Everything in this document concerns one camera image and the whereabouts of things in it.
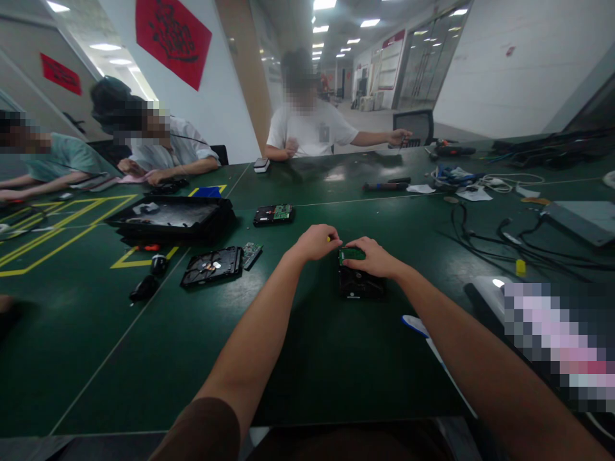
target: office chair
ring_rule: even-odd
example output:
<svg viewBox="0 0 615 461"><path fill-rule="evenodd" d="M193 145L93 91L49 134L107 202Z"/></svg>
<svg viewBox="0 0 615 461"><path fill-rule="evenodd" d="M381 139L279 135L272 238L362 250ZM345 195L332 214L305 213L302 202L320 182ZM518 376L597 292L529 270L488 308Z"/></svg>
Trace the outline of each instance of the office chair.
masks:
<svg viewBox="0 0 615 461"><path fill-rule="evenodd" d="M220 164L222 166L226 166L229 164L229 156L226 153L226 146L224 144L209 146L216 154L218 154L218 158L220 160Z"/></svg>
<svg viewBox="0 0 615 461"><path fill-rule="evenodd" d="M430 109L393 114L393 129L412 131L408 147L430 145L434 141L434 113Z"/></svg>
<svg viewBox="0 0 615 461"><path fill-rule="evenodd" d="M127 145L115 144L113 140L89 142L88 145L118 171L120 170L117 164L120 160L130 157L133 153Z"/></svg>

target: white shirt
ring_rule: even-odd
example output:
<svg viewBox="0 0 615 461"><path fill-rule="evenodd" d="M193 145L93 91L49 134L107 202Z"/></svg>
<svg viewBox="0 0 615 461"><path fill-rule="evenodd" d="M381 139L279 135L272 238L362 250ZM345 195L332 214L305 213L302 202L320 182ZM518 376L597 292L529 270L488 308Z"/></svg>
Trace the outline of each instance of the white shirt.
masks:
<svg viewBox="0 0 615 461"><path fill-rule="evenodd" d="M133 154L130 156L130 160L136 161L145 171L166 170L177 165L188 165L207 157L214 157L218 166L220 166L220 160L216 153L205 143L205 140L190 122L177 117L169 117L168 122L172 135L173 155L159 145L158 140L131 139L130 149ZM178 138L173 134L192 139Z"/></svg>
<svg viewBox="0 0 615 461"><path fill-rule="evenodd" d="M331 104L321 99L314 110L299 112L289 104L275 111L267 144L284 149L288 138L296 138L299 149L295 157L331 154L331 146L350 144L359 134Z"/></svg>

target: red sign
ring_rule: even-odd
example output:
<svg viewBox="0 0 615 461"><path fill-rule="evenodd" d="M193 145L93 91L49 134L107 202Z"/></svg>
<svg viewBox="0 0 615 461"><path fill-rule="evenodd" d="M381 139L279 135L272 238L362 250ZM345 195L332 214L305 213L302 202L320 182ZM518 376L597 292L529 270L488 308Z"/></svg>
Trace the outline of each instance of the red sign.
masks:
<svg viewBox="0 0 615 461"><path fill-rule="evenodd" d="M136 42L199 90L211 31L179 0L136 0Z"/></svg>
<svg viewBox="0 0 615 461"><path fill-rule="evenodd" d="M40 60L43 62L43 76L47 80L81 96L81 81L75 72L42 53Z"/></svg>

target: hand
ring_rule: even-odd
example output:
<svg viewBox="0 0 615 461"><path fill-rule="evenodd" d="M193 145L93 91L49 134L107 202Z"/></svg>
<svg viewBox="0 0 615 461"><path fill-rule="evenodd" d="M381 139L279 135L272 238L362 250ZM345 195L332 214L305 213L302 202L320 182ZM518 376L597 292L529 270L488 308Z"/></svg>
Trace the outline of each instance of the hand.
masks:
<svg viewBox="0 0 615 461"><path fill-rule="evenodd" d="M297 142L296 138L288 138L288 141L286 141L286 146L284 147L285 147L286 155L288 156L289 159L291 159L292 157L295 156L295 154L299 150L299 143Z"/></svg>
<svg viewBox="0 0 615 461"><path fill-rule="evenodd" d="M358 240L351 241L346 246L360 248L365 253L365 259L344 259L344 266L350 269L362 270L376 277L392 279L405 266L399 259L389 255L374 239L361 237Z"/></svg>
<svg viewBox="0 0 615 461"><path fill-rule="evenodd" d="M304 262L317 261L341 246L342 243L335 227L314 224L299 237L297 243L288 252Z"/></svg>
<svg viewBox="0 0 615 461"><path fill-rule="evenodd" d="M145 175L145 170L139 166L139 164L130 159L121 159L117 167L124 174L129 174L135 177L141 177Z"/></svg>
<svg viewBox="0 0 615 461"><path fill-rule="evenodd" d="M152 174L148 176L147 182L149 182L152 186L159 186L165 179L169 179L173 176L173 173L169 172L169 170L158 170L152 172Z"/></svg>
<svg viewBox="0 0 615 461"><path fill-rule="evenodd" d="M400 128L389 133L387 142L391 145L401 145L406 136L412 136L412 131Z"/></svg>
<svg viewBox="0 0 615 461"><path fill-rule="evenodd" d="M30 197L30 194L27 190L24 191L13 191L9 189L0 190L0 199L1 200L26 200Z"/></svg>

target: small white box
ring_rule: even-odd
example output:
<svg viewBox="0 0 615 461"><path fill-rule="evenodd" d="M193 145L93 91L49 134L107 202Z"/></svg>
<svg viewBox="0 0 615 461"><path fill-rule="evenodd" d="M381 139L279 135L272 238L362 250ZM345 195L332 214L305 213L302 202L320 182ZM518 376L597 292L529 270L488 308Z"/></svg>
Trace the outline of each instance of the small white box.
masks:
<svg viewBox="0 0 615 461"><path fill-rule="evenodd" d="M268 158L259 158L254 162L254 172L255 173L265 173L269 168L269 164L271 162Z"/></svg>

